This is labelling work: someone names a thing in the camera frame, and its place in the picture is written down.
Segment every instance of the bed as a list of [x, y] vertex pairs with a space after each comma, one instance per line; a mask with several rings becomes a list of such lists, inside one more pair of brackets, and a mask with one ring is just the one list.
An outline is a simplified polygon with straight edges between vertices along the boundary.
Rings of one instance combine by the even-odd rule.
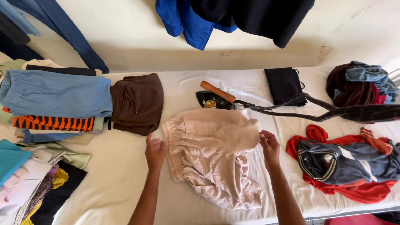
[[[305, 84], [304, 92], [314, 98], [332, 102], [325, 92], [326, 79], [333, 67], [297, 68], [299, 78]], [[104, 74], [112, 82], [124, 76], [147, 75], [148, 72]], [[164, 87], [164, 109], [161, 122], [176, 114], [201, 108], [195, 92], [203, 90], [200, 82], [206, 80], [212, 85], [235, 95], [238, 99], [260, 106], [272, 106], [264, 70], [216, 70], [216, 71], [177, 71], [158, 72]], [[400, 208], [400, 184], [392, 187], [386, 199], [377, 204], [362, 204], [343, 195], [326, 195], [302, 179], [302, 171], [289, 154], [285, 152], [286, 142], [294, 135], [305, 136], [310, 123], [324, 128], [330, 139], [348, 134], [359, 134], [362, 126], [372, 130], [376, 137], [390, 137], [400, 141], [400, 121], [363, 125], [332, 118], [316, 123], [300, 118], [273, 117], [249, 109], [250, 117], [260, 122], [260, 129], [274, 134], [281, 144], [280, 162], [289, 186], [306, 219], [329, 218], [338, 215], [353, 215], [369, 212], [388, 211]], [[284, 106], [274, 112], [321, 115], [325, 109], [308, 103], [304, 107]], [[14, 128], [0, 126], [3, 138], [16, 141]], [[163, 138], [161, 126], [154, 137]], [[61, 208], [54, 220], [55, 225], [71, 224], [127, 224], [139, 200], [147, 176], [147, 163], [144, 155], [145, 137], [118, 130], [107, 130], [96, 135], [88, 146], [68, 144], [76, 152], [91, 153], [92, 158], [86, 167], [86, 178]], [[189, 186], [172, 180], [165, 160], [160, 177], [158, 203], [154, 224], [252, 224], [265, 225], [278, 222], [270, 178], [264, 167], [262, 149], [257, 146], [248, 155], [251, 179], [259, 182], [264, 195], [261, 209], [228, 210], [211, 204]]]

